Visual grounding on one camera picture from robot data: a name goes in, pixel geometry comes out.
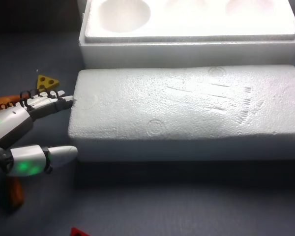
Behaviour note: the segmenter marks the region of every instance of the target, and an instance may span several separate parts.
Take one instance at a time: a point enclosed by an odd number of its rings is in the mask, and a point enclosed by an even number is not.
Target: table surface
[[[78,33],[0,35],[0,96],[34,88],[37,74],[74,91]],[[37,120],[14,146],[69,143],[70,111]],[[295,236],[295,162],[71,163],[22,179],[25,204],[6,207],[0,235]]]

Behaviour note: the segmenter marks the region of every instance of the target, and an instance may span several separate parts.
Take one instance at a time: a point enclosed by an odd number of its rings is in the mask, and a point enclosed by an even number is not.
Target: styrofoam box
[[[74,98],[81,161],[295,159],[290,65],[83,70]]]
[[[86,68],[282,64],[295,55],[287,0],[90,0]]]

